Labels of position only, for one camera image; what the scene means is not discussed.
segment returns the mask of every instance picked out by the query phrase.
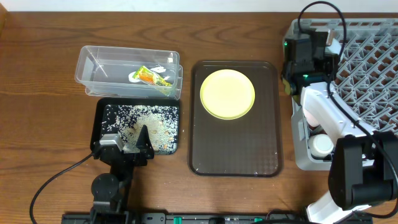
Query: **plate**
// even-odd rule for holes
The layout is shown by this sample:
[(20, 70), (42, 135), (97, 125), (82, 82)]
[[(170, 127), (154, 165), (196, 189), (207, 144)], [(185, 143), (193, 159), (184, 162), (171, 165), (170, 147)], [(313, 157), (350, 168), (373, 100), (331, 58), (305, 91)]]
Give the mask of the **plate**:
[(203, 107), (219, 119), (242, 117), (252, 108), (255, 95), (250, 79), (231, 69), (213, 72), (200, 88)]

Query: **black cable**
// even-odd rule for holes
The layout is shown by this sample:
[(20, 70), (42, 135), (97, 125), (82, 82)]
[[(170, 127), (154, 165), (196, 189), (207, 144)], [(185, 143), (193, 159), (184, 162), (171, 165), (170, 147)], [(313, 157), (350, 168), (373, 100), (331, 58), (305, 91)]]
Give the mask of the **black cable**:
[(337, 11), (338, 15), (341, 18), (341, 21), (343, 23), (343, 43), (341, 45), (340, 53), (338, 54), (338, 60), (340, 60), (341, 56), (343, 55), (344, 48), (346, 46), (347, 27), (346, 27), (346, 21), (344, 19), (343, 13), (334, 4), (332, 4), (330, 2), (326, 2), (326, 1), (316, 1), (316, 2), (313, 2), (313, 3), (305, 6), (303, 8), (303, 10), (301, 10), (301, 12), (300, 12), (300, 14), (298, 15), (298, 18), (297, 18), (298, 29), (299, 29), (299, 31), (301, 33), (305, 33), (303, 31), (303, 29), (301, 28), (301, 24), (300, 24), (301, 16), (303, 15), (304, 11), (306, 11), (309, 7), (311, 7), (311, 6), (315, 5), (315, 4), (326, 4), (326, 5), (330, 6), (330, 7), (332, 7), (333, 9), (335, 9)]
[[(304, 13), (304, 11), (305, 11), (306, 9), (308, 9), (310, 6), (313, 6), (313, 5), (315, 5), (315, 4), (326, 4), (326, 5), (328, 5), (328, 6), (331, 6), (333, 9), (335, 9), (335, 10), (337, 11), (338, 15), (340, 16), (340, 19), (341, 19), (341, 21), (342, 21), (342, 23), (343, 23), (343, 43), (342, 43), (342, 45), (341, 45), (341, 50), (340, 50), (340, 53), (339, 53), (339, 56), (338, 56), (338, 58), (339, 58), (339, 60), (340, 60), (340, 58), (341, 58), (341, 56), (343, 55), (343, 52), (344, 52), (345, 43), (346, 43), (346, 41), (347, 41), (347, 26), (346, 26), (346, 22), (345, 22), (343, 13), (342, 13), (335, 5), (333, 5), (333, 4), (330, 3), (330, 2), (325, 2), (325, 1), (316, 1), (316, 2), (313, 2), (313, 3), (309, 4), (309, 5), (307, 5), (307, 6), (301, 11), (300, 15), (298, 15), (298, 19), (297, 19), (297, 22), (298, 22), (298, 29), (300, 30), (300, 32), (303, 32), (303, 30), (302, 30), (302, 28), (301, 28), (301, 25), (300, 25), (301, 16), (302, 16), (302, 14)], [(333, 93), (330, 92), (330, 83), (331, 83), (331, 81), (332, 81), (332, 80), (330, 80), (330, 79), (331, 79), (331, 78), (329, 78), (329, 79), (326, 80), (326, 82), (327, 82), (326, 89), (327, 89), (327, 92), (328, 92), (328, 96), (330, 97), (330, 99), (332, 100), (332, 102), (336, 105), (336, 107), (337, 107), (337, 108), (338, 108), (338, 109), (339, 109), (339, 110), (340, 110), (340, 111), (353, 123), (353, 125), (354, 125), (355, 127), (359, 128), (369, 139), (372, 140), (372, 142), (374, 143), (374, 145), (376, 146), (376, 148), (379, 150), (379, 152), (383, 155), (384, 159), (387, 161), (387, 165), (389, 166), (389, 168), (390, 168), (390, 170), (391, 170), (391, 172), (392, 172), (392, 175), (394, 176), (394, 182), (395, 182), (395, 184), (398, 186), (398, 175), (397, 175), (397, 172), (396, 172), (396, 168), (394, 167), (394, 165), (393, 165), (393, 163), (392, 163), (392, 161), (391, 161), (391, 158), (388, 156), (387, 152), (383, 149), (383, 147), (376, 141), (376, 139), (375, 139), (366, 129), (364, 129), (364, 128), (359, 124), (359, 121), (356, 121), (355, 119), (353, 119), (353, 118), (347, 113), (347, 111), (345, 111), (345, 110), (337, 103), (337, 101), (336, 101), (335, 98), (333, 97)], [(353, 213), (355, 213), (355, 214), (357, 214), (357, 215), (368, 215), (368, 216), (373, 217), (373, 218), (390, 218), (390, 217), (393, 217), (397, 212), (398, 212), (398, 199), (396, 200), (396, 205), (395, 205), (393, 211), (390, 212), (390, 213), (388, 213), (387, 215), (376, 215), (376, 214), (367, 213), (367, 212), (362, 212), (362, 211), (353, 211)]]
[(91, 156), (93, 156), (94, 154), (90, 154), (88, 156), (86, 156), (84, 159), (82, 159), (80, 162), (77, 162), (76, 164), (64, 169), (63, 171), (59, 172), (58, 174), (55, 174), (53, 177), (49, 178), (48, 181), (46, 181), (43, 186), (41, 186), (41, 188), (36, 192), (36, 194), (33, 196), (32, 202), (30, 203), (30, 208), (29, 208), (29, 215), (30, 215), (30, 220), (32, 220), (33, 224), (37, 224), (35, 217), (33, 216), (33, 206), (35, 205), (36, 199), (39, 196), (39, 194), (41, 193), (41, 191), (51, 182), (53, 181), (55, 178), (61, 176), (62, 174), (72, 170), (73, 168), (75, 168), (76, 166), (84, 163), (87, 159), (89, 159)]
[(266, 216), (266, 220), (269, 220), (269, 215), (271, 215), (272, 213), (276, 212), (276, 211), (282, 211), (280, 209), (272, 209)]

